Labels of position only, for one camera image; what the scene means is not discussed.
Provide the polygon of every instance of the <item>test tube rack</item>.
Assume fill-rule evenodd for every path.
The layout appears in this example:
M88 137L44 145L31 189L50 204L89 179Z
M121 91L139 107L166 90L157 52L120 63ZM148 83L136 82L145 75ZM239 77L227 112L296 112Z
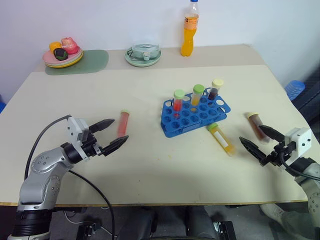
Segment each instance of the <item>test tube rack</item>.
M192 93L186 94L179 112L173 109L174 99L163 103L161 127L166 137L172 138L227 118L230 107L220 95L209 100L210 89L208 87L204 90L197 106L191 105Z

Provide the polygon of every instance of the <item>white wall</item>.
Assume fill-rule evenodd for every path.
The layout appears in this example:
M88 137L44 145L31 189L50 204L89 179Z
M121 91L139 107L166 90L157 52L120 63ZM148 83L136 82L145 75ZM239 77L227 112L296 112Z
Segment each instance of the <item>white wall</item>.
M8 102L50 42L73 37L85 50L134 40L182 43L188 0L0 1L0 94ZM320 0L199 0L196 46L249 44L282 85L320 61Z

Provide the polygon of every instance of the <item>toy fruit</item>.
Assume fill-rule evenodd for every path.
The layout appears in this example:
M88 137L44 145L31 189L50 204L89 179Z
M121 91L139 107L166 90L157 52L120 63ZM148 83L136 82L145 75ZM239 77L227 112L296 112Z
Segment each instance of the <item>toy fruit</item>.
M68 58L68 53L63 48L56 48L55 50L53 50L53 55L59 61L66 60Z
M50 52L54 53L55 49L61 48L61 43L58 41L54 41L54 42L50 43L49 48L50 48Z
M72 39L72 37L65 37L61 39L62 48L66 50L68 54L75 54L78 52L78 45Z

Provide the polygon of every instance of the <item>blue container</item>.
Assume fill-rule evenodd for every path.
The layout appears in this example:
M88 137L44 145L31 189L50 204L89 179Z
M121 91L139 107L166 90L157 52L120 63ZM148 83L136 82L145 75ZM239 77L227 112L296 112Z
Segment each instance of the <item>blue container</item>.
M289 82L289 84L284 88L286 94L288 95L289 99L292 101L294 100L303 90L305 90L306 86L303 82L293 80Z
M2 112L2 110L6 107L6 104L3 102L0 102L0 113Z
M191 105L192 93L186 94L189 99L183 101L179 113L173 109L173 99L163 103L161 127L166 137L172 138L227 118L226 113L231 111L230 107L219 95L209 100L210 89L208 87L204 90L198 106Z

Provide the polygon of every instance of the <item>beige tabletop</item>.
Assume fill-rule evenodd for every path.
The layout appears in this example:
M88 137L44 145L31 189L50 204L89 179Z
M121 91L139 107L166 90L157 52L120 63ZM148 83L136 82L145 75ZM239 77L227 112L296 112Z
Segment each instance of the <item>beige tabletop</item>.
M128 141L108 157L96 156L75 165L114 205L250 204L305 201L294 178L268 164L261 167L239 141L252 140L269 154L275 141L260 145L245 112L259 112L264 124L282 133L309 127L259 55L246 45L199 47L190 58L177 48L162 50L160 61L136 68L124 60L124 51L108 51L105 70L90 74L46 75L39 66L0 114L0 202L15 205L24 178L26 160L40 131L51 121L71 114L88 125L115 118L96 134L102 146L116 138L121 109L131 114ZM163 102L175 89L192 91L194 84L209 87L224 79L220 95L230 106L218 122L236 147L229 157L205 127L165 137L161 126ZM66 142L66 123L43 136L35 156ZM305 157L319 161L320 145L312 135ZM103 199L81 179L66 173L58 205L104 205Z

